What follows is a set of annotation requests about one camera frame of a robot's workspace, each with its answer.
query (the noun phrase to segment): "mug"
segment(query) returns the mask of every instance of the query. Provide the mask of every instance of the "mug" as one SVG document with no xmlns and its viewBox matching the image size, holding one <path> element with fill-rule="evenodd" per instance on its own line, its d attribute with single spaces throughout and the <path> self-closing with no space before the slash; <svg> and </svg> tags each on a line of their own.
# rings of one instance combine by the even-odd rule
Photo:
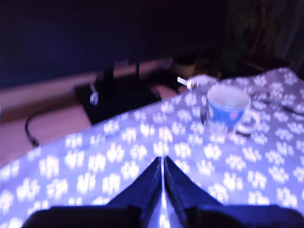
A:
<svg viewBox="0 0 304 228">
<path fill-rule="evenodd" d="M 259 115 L 250 109 L 247 93 L 230 85 L 215 85 L 207 92 L 204 125 L 212 133 L 225 135 L 239 132 L 251 134 L 261 124 Z M 244 126 L 242 118 L 250 115 L 254 126 Z"/>
</svg>

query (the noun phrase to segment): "monitor stand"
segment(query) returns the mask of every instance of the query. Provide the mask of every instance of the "monitor stand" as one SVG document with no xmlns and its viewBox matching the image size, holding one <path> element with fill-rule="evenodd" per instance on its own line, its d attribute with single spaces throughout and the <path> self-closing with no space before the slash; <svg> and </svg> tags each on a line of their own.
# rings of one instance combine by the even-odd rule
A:
<svg viewBox="0 0 304 228">
<path fill-rule="evenodd" d="M 139 64 L 135 74 L 119 78 L 114 78 L 114 69 L 104 70 L 94 83 L 76 86 L 75 92 L 91 124 L 160 101 L 140 80 Z M 98 97 L 96 104 L 92 102 L 94 93 Z"/>
</svg>

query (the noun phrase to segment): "computer screen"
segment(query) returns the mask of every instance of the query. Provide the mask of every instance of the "computer screen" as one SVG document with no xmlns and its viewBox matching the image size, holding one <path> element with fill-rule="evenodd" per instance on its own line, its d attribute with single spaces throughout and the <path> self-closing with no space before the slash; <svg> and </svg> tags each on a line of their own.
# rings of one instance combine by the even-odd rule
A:
<svg viewBox="0 0 304 228">
<path fill-rule="evenodd" d="M 0 87 L 212 48 L 224 23 L 224 0 L 3 3 Z"/>
</svg>

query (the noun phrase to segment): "black cable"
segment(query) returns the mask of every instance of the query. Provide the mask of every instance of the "black cable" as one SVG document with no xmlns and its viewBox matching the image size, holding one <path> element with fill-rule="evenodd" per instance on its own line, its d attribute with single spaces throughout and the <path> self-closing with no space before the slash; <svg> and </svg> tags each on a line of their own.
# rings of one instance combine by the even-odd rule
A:
<svg viewBox="0 0 304 228">
<path fill-rule="evenodd" d="M 47 112 L 50 112 L 52 110 L 54 110 L 56 107 L 60 106 L 61 104 L 63 103 L 68 103 L 71 101 L 71 98 L 69 98 L 68 100 L 64 100 L 62 102 L 59 102 L 59 103 L 56 103 L 56 104 L 53 104 L 53 105 L 50 105 L 49 107 L 46 107 L 46 108 L 43 108 L 41 109 L 40 111 L 32 114 L 29 118 L 27 118 L 25 124 L 24 124 L 24 130 L 25 130 L 25 134 L 27 135 L 27 138 L 30 142 L 30 144 L 36 148 L 36 147 L 39 147 L 39 141 L 36 137 L 34 137 L 30 132 L 29 132 L 29 122 L 37 115 L 40 115 L 40 114 L 43 114 L 43 113 L 47 113 Z"/>
</svg>

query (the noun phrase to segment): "cup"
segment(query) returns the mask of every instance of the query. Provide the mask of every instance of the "cup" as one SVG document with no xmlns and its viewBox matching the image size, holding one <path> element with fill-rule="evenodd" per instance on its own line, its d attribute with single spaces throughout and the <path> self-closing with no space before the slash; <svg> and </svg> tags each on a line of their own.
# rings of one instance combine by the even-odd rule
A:
<svg viewBox="0 0 304 228">
<path fill-rule="evenodd" d="M 215 85 L 207 92 L 203 123 L 211 133 L 219 135 L 251 134 L 261 122 L 259 115 L 250 109 L 250 103 L 250 96 L 237 87 Z M 245 115 L 254 119 L 253 126 L 242 124 Z"/>
</svg>

